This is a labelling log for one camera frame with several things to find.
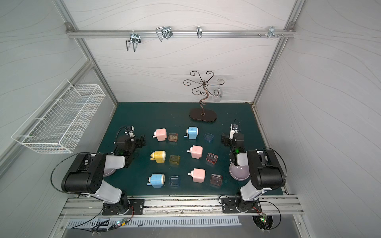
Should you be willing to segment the yellow pencil sharpener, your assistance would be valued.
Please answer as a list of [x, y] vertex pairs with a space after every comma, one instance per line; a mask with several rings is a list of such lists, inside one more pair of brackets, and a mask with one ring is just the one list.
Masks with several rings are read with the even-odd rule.
[[165, 163], [166, 151], [155, 151], [150, 155], [150, 159], [156, 163]]

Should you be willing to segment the clear yellow tray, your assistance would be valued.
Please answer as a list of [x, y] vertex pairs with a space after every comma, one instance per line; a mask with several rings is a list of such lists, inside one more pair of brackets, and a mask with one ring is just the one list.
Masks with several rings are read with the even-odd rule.
[[178, 155], [171, 155], [169, 158], [169, 163], [171, 165], [179, 166], [180, 165], [180, 156]]

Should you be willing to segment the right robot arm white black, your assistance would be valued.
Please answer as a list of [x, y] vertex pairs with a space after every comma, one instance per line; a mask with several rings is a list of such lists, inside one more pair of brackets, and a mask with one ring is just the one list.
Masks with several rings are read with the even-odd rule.
[[280, 165], [284, 159], [273, 148], [246, 150], [245, 136], [238, 124], [230, 125], [228, 135], [221, 136], [221, 143], [230, 148], [229, 173], [237, 181], [247, 181], [239, 189], [234, 202], [238, 212], [259, 212], [260, 196], [281, 188], [287, 178], [287, 167]]

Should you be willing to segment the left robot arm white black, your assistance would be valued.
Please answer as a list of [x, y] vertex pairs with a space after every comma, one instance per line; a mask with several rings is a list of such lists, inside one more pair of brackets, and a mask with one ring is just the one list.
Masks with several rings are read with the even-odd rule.
[[125, 191], [105, 181], [116, 170], [128, 168], [137, 149], [146, 146], [145, 136], [137, 137], [135, 128], [122, 127], [114, 140], [112, 153], [81, 152], [65, 174], [61, 189], [64, 193], [81, 194], [103, 201], [104, 211], [124, 215], [133, 211]]

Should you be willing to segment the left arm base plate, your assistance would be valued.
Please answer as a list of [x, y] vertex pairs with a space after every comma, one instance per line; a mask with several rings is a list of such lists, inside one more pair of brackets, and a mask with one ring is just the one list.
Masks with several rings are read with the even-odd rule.
[[144, 208], [144, 199], [121, 200], [119, 203], [106, 203], [102, 211], [104, 216], [141, 215]]

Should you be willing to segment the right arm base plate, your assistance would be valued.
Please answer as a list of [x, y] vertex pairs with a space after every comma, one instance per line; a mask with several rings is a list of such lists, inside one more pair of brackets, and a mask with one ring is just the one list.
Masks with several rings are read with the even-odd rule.
[[259, 202], [237, 200], [235, 198], [223, 197], [220, 199], [222, 212], [224, 214], [250, 214], [262, 213], [262, 207]]

